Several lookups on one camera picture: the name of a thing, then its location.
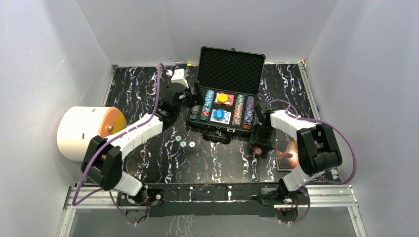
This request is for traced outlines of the blue playing card deck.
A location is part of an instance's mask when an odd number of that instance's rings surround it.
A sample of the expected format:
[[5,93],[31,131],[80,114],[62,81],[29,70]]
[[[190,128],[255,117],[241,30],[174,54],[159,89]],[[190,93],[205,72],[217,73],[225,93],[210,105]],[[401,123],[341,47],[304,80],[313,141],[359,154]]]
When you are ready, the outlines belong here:
[[230,120],[231,120],[231,112],[228,112],[224,109],[212,110],[210,121],[221,123],[221,124],[230,124]]

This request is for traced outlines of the yellow round button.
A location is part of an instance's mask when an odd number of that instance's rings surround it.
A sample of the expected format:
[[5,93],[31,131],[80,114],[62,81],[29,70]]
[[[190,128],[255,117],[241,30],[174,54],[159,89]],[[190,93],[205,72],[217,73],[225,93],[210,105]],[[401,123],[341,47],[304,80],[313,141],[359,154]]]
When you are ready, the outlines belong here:
[[229,97],[228,97],[228,95],[227,95],[227,94],[220,93],[220,94],[217,96],[217,99],[218,99],[218,101],[219,101],[219,102],[221,102],[221,103],[225,103],[225,102],[227,102],[227,101],[228,101]]

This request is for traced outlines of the red 5 chip single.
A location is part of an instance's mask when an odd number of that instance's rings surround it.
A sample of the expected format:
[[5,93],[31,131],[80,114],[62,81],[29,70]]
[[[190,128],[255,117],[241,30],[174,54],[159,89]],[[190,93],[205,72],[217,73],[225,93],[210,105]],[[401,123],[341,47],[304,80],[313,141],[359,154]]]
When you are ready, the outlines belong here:
[[256,156],[260,156],[260,155],[262,155],[262,154],[263,154],[263,149],[262,149],[261,147],[259,147],[259,146],[255,146],[255,147],[253,148],[253,153],[254,153]]

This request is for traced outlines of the red playing card deck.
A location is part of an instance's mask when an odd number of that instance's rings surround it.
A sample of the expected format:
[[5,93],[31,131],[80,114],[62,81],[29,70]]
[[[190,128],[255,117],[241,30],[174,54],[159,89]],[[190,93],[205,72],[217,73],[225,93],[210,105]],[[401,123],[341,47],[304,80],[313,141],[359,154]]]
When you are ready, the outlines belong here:
[[224,93],[224,94],[227,94],[227,95],[228,95],[229,99],[228,99],[228,101],[227,101],[227,102],[225,102],[225,103],[221,103],[221,102],[219,102],[219,101],[218,101],[218,99],[217,99],[217,96],[218,96],[220,93],[222,93],[222,92],[217,92],[217,93],[216,93],[214,103],[215,103],[215,104],[219,104],[219,105],[224,105],[224,106],[233,106],[234,99],[235,99],[235,95],[234,95],[234,94]]

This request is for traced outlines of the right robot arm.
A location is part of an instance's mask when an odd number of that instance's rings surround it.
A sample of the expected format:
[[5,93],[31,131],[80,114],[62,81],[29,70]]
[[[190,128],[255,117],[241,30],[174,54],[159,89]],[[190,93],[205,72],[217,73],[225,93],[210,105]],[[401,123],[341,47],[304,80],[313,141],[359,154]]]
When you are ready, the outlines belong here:
[[251,197],[252,200],[261,204],[268,201],[292,204],[306,185],[342,164],[331,126],[304,120],[287,110],[275,110],[267,102],[258,102],[255,112],[258,122],[251,134],[253,153],[259,156],[273,150],[274,135],[279,130],[296,141],[298,164],[279,180],[277,189],[260,191]]

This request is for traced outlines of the blue small blind button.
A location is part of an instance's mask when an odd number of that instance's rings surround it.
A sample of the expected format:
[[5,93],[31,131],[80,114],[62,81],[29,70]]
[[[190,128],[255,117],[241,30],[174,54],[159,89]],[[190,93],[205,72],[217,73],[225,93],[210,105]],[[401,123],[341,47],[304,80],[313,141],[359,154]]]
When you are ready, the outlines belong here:
[[214,111],[213,115],[216,119],[223,119],[225,118],[225,111],[223,109],[217,109]]

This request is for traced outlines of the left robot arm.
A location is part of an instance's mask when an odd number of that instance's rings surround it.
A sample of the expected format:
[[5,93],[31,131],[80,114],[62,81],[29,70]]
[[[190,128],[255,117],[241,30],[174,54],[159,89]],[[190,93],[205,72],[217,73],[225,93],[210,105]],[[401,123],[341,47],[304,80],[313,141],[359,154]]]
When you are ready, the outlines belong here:
[[87,147],[80,183],[90,179],[105,191],[115,190],[128,195],[135,205],[143,205],[148,193],[144,182],[126,173],[123,160],[148,139],[163,133],[177,121],[182,108],[204,104],[204,93],[199,82],[193,90],[182,83],[172,82],[159,91],[160,98],[150,114],[139,121],[105,138],[93,137]]

